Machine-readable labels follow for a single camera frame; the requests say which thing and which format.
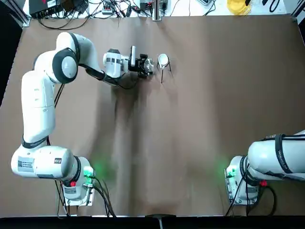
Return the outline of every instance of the yellow object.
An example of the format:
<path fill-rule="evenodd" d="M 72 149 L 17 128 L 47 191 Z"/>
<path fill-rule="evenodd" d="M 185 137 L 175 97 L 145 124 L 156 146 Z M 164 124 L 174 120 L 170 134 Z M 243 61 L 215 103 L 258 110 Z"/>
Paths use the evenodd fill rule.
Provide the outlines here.
<path fill-rule="evenodd" d="M 251 5 L 246 6 L 245 0 L 227 0 L 227 8 L 235 15 L 247 15 Z"/>

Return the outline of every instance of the label sticker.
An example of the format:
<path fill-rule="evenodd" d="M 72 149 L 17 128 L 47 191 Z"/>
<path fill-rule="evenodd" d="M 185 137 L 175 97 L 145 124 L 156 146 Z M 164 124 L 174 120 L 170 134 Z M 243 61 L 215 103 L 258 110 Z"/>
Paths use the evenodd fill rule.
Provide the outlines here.
<path fill-rule="evenodd" d="M 55 5 L 56 5 L 56 0 L 48 1 L 48 8 L 55 6 Z"/>
<path fill-rule="evenodd" d="M 18 171 L 19 172 L 34 172 L 33 169 L 34 158 L 18 157 Z"/>
<path fill-rule="evenodd" d="M 59 157 L 55 158 L 54 164 L 61 164 L 61 158 L 59 158 Z"/>
<path fill-rule="evenodd" d="M 70 187 L 70 188 L 65 187 L 65 193 L 66 194 L 76 194 L 76 188 L 75 187 Z"/>

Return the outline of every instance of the electronic device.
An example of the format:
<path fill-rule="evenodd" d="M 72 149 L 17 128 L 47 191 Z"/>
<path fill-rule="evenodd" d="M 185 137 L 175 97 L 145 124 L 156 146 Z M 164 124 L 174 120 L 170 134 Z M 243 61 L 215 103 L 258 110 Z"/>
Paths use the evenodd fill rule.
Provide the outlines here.
<path fill-rule="evenodd" d="M 82 14 L 88 8 L 88 2 L 86 0 L 60 0 L 60 2 L 66 12 L 75 10 Z"/>
<path fill-rule="evenodd" d="M 148 3 L 153 2 L 152 0 L 140 0 L 140 9 L 145 10 Z M 167 9 L 168 0 L 159 0 L 160 2 L 160 9 Z"/>
<path fill-rule="evenodd" d="M 197 1 L 202 3 L 203 5 L 208 5 L 212 0 L 197 0 Z"/>
<path fill-rule="evenodd" d="M 105 14 L 105 15 L 112 15 L 113 13 L 114 13 L 114 12 L 113 12 L 113 10 L 112 10 L 111 4 L 105 2 L 105 3 L 104 3 L 104 6 L 103 6 L 103 8 L 102 8 L 102 14 Z"/>
<path fill-rule="evenodd" d="M 61 11 L 60 0 L 29 0 L 29 13 L 33 18 L 44 18 Z"/>

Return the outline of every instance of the black box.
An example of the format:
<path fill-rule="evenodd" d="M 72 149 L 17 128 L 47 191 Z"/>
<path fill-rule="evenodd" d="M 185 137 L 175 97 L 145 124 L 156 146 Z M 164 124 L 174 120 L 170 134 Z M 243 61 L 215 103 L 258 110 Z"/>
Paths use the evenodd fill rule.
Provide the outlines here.
<path fill-rule="evenodd" d="M 29 12 L 33 18 L 44 18 L 61 11 L 60 0 L 29 0 Z"/>

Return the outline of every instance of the cable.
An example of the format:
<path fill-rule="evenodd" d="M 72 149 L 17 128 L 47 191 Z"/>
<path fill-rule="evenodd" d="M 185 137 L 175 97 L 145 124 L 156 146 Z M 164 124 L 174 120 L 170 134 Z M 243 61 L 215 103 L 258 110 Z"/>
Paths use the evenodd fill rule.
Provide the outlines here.
<path fill-rule="evenodd" d="M 208 15 L 210 12 L 213 12 L 216 10 L 216 5 L 215 5 L 216 0 L 213 0 L 213 4 L 209 8 L 209 10 L 204 14 L 204 16 Z"/>
<path fill-rule="evenodd" d="M 275 0 L 273 0 L 273 1 L 271 2 L 271 5 L 270 5 L 270 7 L 269 7 L 270 13 L 273 13 L 273 12 L 276 10 L 276 8 L 278 7 L 278 4 L 280 3 L 280 0 L 277 0 L 276 6 L 275 6 L 273 9 L 271 9 L 274 3 L 275 3 Z"/>
<path fill-rule="evenodd" d="M 180 1 L 180 0 L 178 0 L 178 1 L 176 2 L 176 4 L 173 6 L 173 11 L 175 10 L 175 7 L 176 7 L 176 5 L 177 5 L 177 3 L 178 3 L 179 1 Z"/>
<path fill-rule="evenodd" d="M 98 183 L 99 183 L 99 185 L 100 185 L 100 187 L 101 187 L 102 193 L 106 193 L 106 197 L 107 197 L 107 201 L 108 201 L 108 207 L 109 207 L 109 209 L 108 209 L 109 212 L 111 211 L 112 216 L 115 215 L 115 214 L 114 214 L 114 211 L 113 211 L 113 209 L 112 209 L 112 204 L 111 204 L 111 202 L 110 202 L 109 190 L 108 190 L 108 187 L 107 187 L 105 181 L 102 179 L 103 184 L 105 185 L 106 190 L 103 188 L 103 186 L 101 185 L 101 183 L 100 183 L 100 181 L 98 180 L 98 178 L 95 177 L 95 179 L 98 181 Z"/>
<path fill-rule="evenodd" d="M 247 205 L 246 205 L 246 216 L 249 214 L 249 194 L 248 194 L 248 168 L 246 169 L 246 195 L 247 195 Z"/>
<path fill-rule="evenodd" d="M 60 86 L 60 88 L 59 88 L 59 90 L 58 90 L 58 92 L 57 92 L 57 94 L 56 94 L 56 96 L 55 96 L 55 99 L 54 99 L 54 107 L 55 107 L 55 108 L 56 108 L 56 105 L 57 105 L 57 103 L 58 103 L 58 101 L 59 101 L 59 98 L 60 98 L 60 96 L 61 96 L 61 93 L 62 93 L 62 91 L 63 91 L 63 89 L 64 89 L 64 86 L 65 86 L 65 85 L 62 83 L 61 86 Z M 49 136 L 47 137 L 47 145 L 48 145 L 48 146 L 51 145 Z M 59 199 L 58 199 L 58 207 L 57 207 L 57 217 L 59 218 L 58 213 L 59 213 L 59 203 L 60 203 L 60 202 L 61 202 L 61 204 L 62 204 L 62 206 L 63 206 L 63 209 L 64 209 L 66 215 L 67 215 L 67 216 L 70 216 L 69 211 L 67 212 L 66 198 L 65 198 L 64 191 L 63 191 L 63 187 L 62 187 L 62 185 L 61 185 L 61 183 L 60 183 L 61 189 L 59 190 L 56 180 L 54 180 L 54 182 L 55 182 L 56 189 L 57 189 L 57 193 L 58 193 L 58 196 L 59 196 Z"/>
<path fill-rule="evenodd" d="M 272 206 L 272 209 L 271 209 L 270 213 L 267 216 L 273 216 L 274 215 L 274 213 L 276 211 L 276 208 L 277 208 L 277 196 L 276 196 L 276 193 L 275 193 L 274 189 L 270 186 L 265 186 L 265 187 L 260 186 L 259 191 L 258 191 L 257 201 L 252 207 L 249 208 L 248 214 L 258 205 L 258 203 L 261 200 L 262 195 L 263 195 L 263 193 L 266 189 L 269 189 L 272 192 L 272 195 L 273 195 L 273 206 Z"/>
<path fill-rule="evenodd" d="M 228 214 L 229 214 L 229 212 L 230 212 L 230 210 L 231 210 L 231 208 L 232 208 L 232 206 L 233 206 L 233 204 L 234 204 L 234 202 L 235 202 L 235 199 L 236 199 L 236 196 L 237 196 L 238 190 L 239 190 L 239 188 L 240 188 L 240 185 L 242 184 L 242 181 L 243 181 L 243 179 L 244 179 L 245 175 L 246 175 L 246 172 L 244 173 L 243 177 L 241 178 L 241 180 L 240 180 L 240 182 L 239 182 L 239 184 L 238 184 L 238 187 L 237 187 L 237 190 L 236 190 L 236 193 L 235 193 L 234 199 L 233 199 L 232 203 L 230 204 L 230 207 L 229 207 L 229 209 L 227 210 L 227 212 L 226 212 L 225 216 L 228 216 Z"/>
<path fill-rule="evenodd" d="M 191 0 L 189 1 L 189 16 L 191 16 Z"/>
<path fill-rule="evenodd" d="M 109 206 L 109 203 L 107 202 L 107 200 L 106 200 L 106 198 L 105 198 L 105 195 L 104 195 L 104 193 L 99 189 L 99 188 L 97 188 L 96 186 L 93 186 L 93 188 L 96 190 L 96 191 L 98 191 L 98 193 L 101 195 L 101 197 L 103 198 L 103 200 L 104 200 L 104 203 L 105 203 L 105 205 L 106 205 L 106 213 L 107 213 L 107 209 L 110 211 L 110 213 L 111 213 L 111 215 L 113 216 L 113 217 L 116 217 L 116 215 L 114 214 L 114 212 L 111 210 L 111 208 L 110 208 L 110 206 Z"/>
<path fill-rule="evenodd" d="M 88 21 L 89 18 L 91 18 L 91 17 L 93 17 L 94 15 L 96 15 L 96 14 L 98 14 L 98 13 L 101 12 L 101 11 L 98 11 L 98 12 L 96 12 L 96 11 L 97 11 L 97 9 L 99 8 L 99 6 L 100 6 L 102 3 L 103 3 L 103 0 L 101 0 L 100 3 L 97 3 L 98 6 L 95 8 L 95 10 L 93 11 L 92 14 L 89 14 L 89 11 L 86 10 L 86 12 L 88 13 L 88 16 L 86 16 L 86 17 L 85 17 L 85 21 L 84 21 L 81 25 L 79 25 L 79 26 L 77 26 L 77 27 L 72 27 L 72 28 L 64 29 L 64 27 L 67 26 L 67 25 L 73 20 L 74 14 L 75 14 L 75 9 L 71 10 L 69 15 L 68 15 L 68 14 L 67 14 L 67 15 L 64 15 L 64 17 L 63 17 L 64 19 L 67 18 L 68 16 L 71 16 L 71 18 L 70 18 L 70 20 L 69 20 L 66 24 L 64 24 L 64 25 L 62 25 L 62 26 L 60 26 L 60 27 L 51 27 L 51 26 L 47 26 L 47 25 L 45 25 L 45 24 L 42 23 L 41 19 L 38 19 L 38 22 L 39 22 L 40 25 L 42 25 L 43 27 L 45 27 L 45 28 L 47 28 L 47 29 L 50 29 L 50 30 L 68 31 L 68 30 L 78 29 L 78 28 L 80 28 L 81 26 L 83 26 L 84 24 L 86 24 L 86 22 Z"/>
<path fill-rule="evenodd" d="M 151 15 L 149 15 L 148 13 L 146 13 L 144 10 L 141 10 L 141 8 L 138 7 L 137 4 L 134 3 L 134 0 L 132 0 L 132 2 L 133 2 L 133 4 L 140 10 L 140 12 L 143 12 L 147 17 L 148 17 L 148 16 L 151 16 Z"/>
<path fill-rule="evenodd" d="M 113 211 L 113 209 L 112 209 L 112 205 L 111 205 L 111 202 L 110 202 L 109 191 L 108 191 L 108 188 L 107 188 L 106 183 L 104 182 L 104 180 L 102 180 L 103 183 L 104 183 L 104 185 L 105 185 L 105 187 L 106 187 L 106 189 L 107 189 L 107 191 L 105 191 L 105 189 L 102 187 L 102 185 L 101 185 L 100 181 L 98 180 L 98 178 L 95 177 L 95 179 L 96 179 L 97 182 L 99 183 L 99 185 L 100 185 L 100 187 L 101 187 L 101 190 L 102 190 L 102 193 L 103 193 L 103 194 L 106 193 L 106 197 L 107 197 L 107 198 L 105 198 L 105 195 L 103 195 L 103 196 L 104 196 L 103 199 L 104 199 L 104 205 L 105 205 L 105 211 L 106 211 L 107 217 L 109 217 L 109 213 L 111 213 L 111 215 L 114 216 L 115 214 L 114 214 L 114 211 Z"/>

